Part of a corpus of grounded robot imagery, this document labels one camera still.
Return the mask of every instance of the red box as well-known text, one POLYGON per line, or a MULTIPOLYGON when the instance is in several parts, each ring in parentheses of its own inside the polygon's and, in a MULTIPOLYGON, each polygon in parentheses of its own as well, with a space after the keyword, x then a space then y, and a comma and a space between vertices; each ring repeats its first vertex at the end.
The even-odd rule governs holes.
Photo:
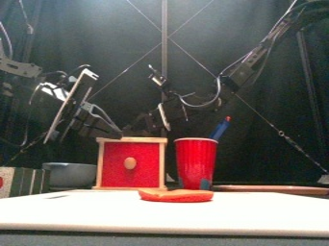
POLYGON ((95 189, 164 188, 164 137, 96 138, 95 189))

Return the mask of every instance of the blue marker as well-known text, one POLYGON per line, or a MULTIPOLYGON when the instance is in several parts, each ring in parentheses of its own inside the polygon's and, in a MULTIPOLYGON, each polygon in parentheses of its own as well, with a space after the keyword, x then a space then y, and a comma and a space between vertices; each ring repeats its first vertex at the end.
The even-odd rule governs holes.
POLYGON ((211 135, 210 135, 210 138, 215 141, 219 140, 225 130, 227 129, 227 127, 230 126, 230 120, 231 120, 231 117, 230 116, 226 116, 225 120, 217 125, 211 135))

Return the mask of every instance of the gray bowl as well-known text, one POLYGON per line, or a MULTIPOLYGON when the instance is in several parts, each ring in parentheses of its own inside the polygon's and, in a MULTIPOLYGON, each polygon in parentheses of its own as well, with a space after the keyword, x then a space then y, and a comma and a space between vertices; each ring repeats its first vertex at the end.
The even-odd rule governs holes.
POLYGON ((49 189, 91 188, 96 179, 96 165, 83 163, 48 162, 49 189))

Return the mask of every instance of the red cup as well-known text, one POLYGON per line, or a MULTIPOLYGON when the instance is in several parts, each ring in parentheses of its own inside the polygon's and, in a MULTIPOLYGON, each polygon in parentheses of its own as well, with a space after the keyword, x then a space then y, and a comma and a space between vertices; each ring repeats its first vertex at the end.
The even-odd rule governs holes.
POLYGON ((215 140, 199 137, 175 140, 180 188, 211 188, 217 144, 215 140))

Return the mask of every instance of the black curtain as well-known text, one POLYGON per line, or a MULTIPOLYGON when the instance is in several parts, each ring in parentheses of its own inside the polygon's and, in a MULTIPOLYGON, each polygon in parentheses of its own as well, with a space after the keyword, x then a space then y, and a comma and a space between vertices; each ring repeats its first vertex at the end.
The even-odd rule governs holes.
MULTIPOLYGON (((5 2, 1 21, 15 44, 15 58, 21 60, 28 38, 25 22, 19 15, 16 1, 5 2)), ((123 128, 140 112, 155 109, 160 102, 160 91, 148 79, 148 64, 160 70, 162 1, 56 0, 23 3, 29 21, 37 19, 29 62, 40 65, 44 72, 69 72, 88 64, 89 70, 99 75, 89 102, 102 107, 118 127, 123 128), (41 6, 39 13, 35 11, 37 6, 41 6)), ((214 75, 258 45, 287 7, 289 1, 278 0, 168 1, 167 78, 179 94, 195 92, 203 97, 214 92, 214 75)), ((301 47, 293 35, 274 50, 254 85, 239 91, 247 105, 234 97, 219 111, 199 111, 188 121, 172 122, 172 131, 167 135, 166 170, 174 179, 174 139, 209 136, 226 115, 231 116, 231 125, 218 144, 217 181, 279 183, 318 179, 321 170, 286 143, 269 123, 328 166, 326 149, 318 147, 316 134, 318 122, 322 135, 328 134, 328 32, 322 26, 328 27, 326 21, 306 30, 318 118, 313 117, 301 47), (324 53, 318 52, 318 47, 325 50, 324 53)), ((25 103, 37 82, 23 80, 17 84, 16 97, 24 119, 28 111, 25 103)), ((47 95, 35 101, 29 140, 48 129, 59 106, 47 95)), ((21 139, 21 122, 15 124, 12 141, 21 139)), ((3 149, 4 159, 8 160, 17 149, 4 144, 3 149)), ((71 131, 61 143, 35 144, 11 165, 40 167, 48 161, 96 164, 95 139, 80 137, 71 131)))

